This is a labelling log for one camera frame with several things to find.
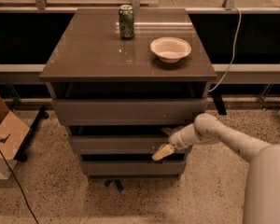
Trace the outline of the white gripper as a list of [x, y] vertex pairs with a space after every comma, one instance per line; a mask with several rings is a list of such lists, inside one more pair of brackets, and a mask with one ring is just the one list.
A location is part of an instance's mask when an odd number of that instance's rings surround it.
[[163, 158], [173, 154], [175, 149], [181, 150], [189, 147], [189, 143], [186, 141], [187, 131], [181, 129], [180, 127], [162, 128], [161, 131], [169, 136], [169, 144], [163, 144], [159, 149], [153, 154], [152, 160], [160, 161]]

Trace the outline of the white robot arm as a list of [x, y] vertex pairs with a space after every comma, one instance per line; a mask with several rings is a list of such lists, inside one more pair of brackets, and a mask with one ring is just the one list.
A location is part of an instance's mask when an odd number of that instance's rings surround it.
[[220, 142], [249, 163], [243, 224], [280, 224], [280, 145], [236, 131], [207, 113], [188, 126], [163, 131], [169, 139], [153, 154], [154, 161], [193, 145]]

